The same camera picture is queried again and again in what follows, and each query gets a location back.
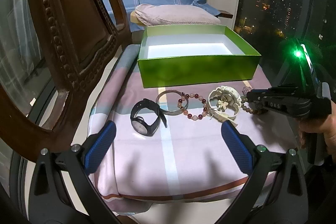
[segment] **wooden armrest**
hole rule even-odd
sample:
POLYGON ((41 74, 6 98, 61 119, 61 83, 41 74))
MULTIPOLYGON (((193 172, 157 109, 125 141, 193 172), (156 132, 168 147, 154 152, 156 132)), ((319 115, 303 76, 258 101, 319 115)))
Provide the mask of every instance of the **wooden armrest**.
POLYGON ((227 11, 224 11, 224 10, 219 10, 219 11, 220 11, 220 14, 217 15, 216 17, 233 18, 233 14, 231 14, 227 11))
POLYGON ((146 25, 143 24, 140 20, 138 20, 137 15, 135 14, 135 10, 131 12, 131 22, 136 23, 139 26, 145 27, 146 25))

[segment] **red and pink beaded bracelet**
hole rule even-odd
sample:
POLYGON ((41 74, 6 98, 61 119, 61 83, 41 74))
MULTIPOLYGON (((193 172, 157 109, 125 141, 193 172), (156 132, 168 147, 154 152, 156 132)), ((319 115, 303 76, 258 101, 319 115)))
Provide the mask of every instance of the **red and pink beaded bracelet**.
POLYGON ((183 111, 183 114, 187 115, 188 119, 192 119, 194 121, 202 120, 203 117, 205 117, 207 115, 207 101, 206 101, 206 99, 204 99, 203 96, 200 96, 197 93, 196 94, 191 93, 189 95, 189 94, 184 94, 182 92, 182 96, 181 96, 181 99, 178 100, 177 107, 179 107, 179 108, 182 107, 182 102, 185 100, 186 97, 187 98, 196 98, 196 99, 200 100, 202 102, 204 108, 203 108, 202 114, 199 114, 198 116, 196 116, 196 115, 193 116, 192 114, 188 113, 187 110, 183 111))

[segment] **human hand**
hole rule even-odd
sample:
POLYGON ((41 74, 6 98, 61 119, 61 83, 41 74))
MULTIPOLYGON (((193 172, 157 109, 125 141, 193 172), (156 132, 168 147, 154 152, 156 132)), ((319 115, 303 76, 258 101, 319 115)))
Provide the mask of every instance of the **human hand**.
POLYGON ((336 163, 336 104, 331 101, 332 112, 322 119, 304 119, 299 121, 301 147, 305 147, 305 134, 320 133, 324 135, 327 152, 336 163))

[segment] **watch face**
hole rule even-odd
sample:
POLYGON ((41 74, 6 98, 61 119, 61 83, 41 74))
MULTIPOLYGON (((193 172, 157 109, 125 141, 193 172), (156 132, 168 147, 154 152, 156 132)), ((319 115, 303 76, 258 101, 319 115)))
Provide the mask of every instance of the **watch face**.
POLYGON ((138 133, 143 134, 143 135, 147 134, 147 128, 140 122, 132 121, 132 126, 135 129, 135 131, 137 131, 138 133))

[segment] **open box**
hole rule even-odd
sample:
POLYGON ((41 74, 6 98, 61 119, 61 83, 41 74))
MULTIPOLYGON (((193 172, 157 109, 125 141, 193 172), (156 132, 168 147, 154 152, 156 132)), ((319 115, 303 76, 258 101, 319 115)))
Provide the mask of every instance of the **open box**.
POLYGON ((144 88, 252 79, 260 54, 223 25, 144 30, 138 65, 144 88))

